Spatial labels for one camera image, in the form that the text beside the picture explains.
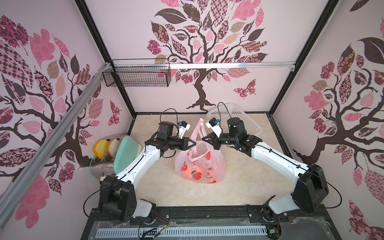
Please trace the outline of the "pink printed plastic bag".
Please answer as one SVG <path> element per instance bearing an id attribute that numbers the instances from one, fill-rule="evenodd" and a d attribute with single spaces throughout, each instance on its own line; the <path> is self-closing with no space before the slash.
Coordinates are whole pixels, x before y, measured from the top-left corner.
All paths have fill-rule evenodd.
<path id="1" fill-rule="evenodd" d="M 225 179 L 226 161 L 220 150 L 214 150 L 212 145 L 197 139 L 205 136 L 205 121 L 200 119 L 190 136 L 196 146 L 176 153 L 175 172 L 181 177 L 182 171 L 194 170 L 193 179 L 189 181 L 200 184 L 219 183 Z"/>

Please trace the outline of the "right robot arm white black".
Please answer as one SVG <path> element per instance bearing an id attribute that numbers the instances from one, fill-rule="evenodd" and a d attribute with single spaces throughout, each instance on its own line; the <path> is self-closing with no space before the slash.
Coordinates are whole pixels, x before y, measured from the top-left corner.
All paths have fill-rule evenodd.
<path id="1" fill-rule="evenodd" d="M 273 222 L 277 215 L 294 210 L 312 214 L 329 194 L 329 186 L 323 169 L 298 162 L 276 151 L 257 136 L 249 135 L 240 118 L 227 121 L 229 131 L 224 133 L 221 122 L 212 118 L 206 124 L 212 130 L 203 141 L 219 150 L 222 145 L 232 147 L 256 160 L 260 160 L 285 176 L 295 185 L 291 193 L 272 196 L 262 205 L 262 215 Z"/>

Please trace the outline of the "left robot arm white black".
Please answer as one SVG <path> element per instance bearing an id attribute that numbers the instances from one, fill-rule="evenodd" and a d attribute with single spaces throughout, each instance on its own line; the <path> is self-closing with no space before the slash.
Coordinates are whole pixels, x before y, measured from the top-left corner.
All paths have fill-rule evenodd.
<path id="1" fill-rule="evenodd" d="M 155 218 L 156 205 L 139 200 L 135 188 L 147 170 L 167 150 L 187 151 L 196 146 L 196 142 L 184 134 L 190 125 L 181 121 L 177 124 L 160 122 L 158 130 L 145 141 L 144 150 L 123 171 L 114 177 L 104 178 L 100 188 L 99 211 L 107 218 L 128 222 L 133 218 Z"/>

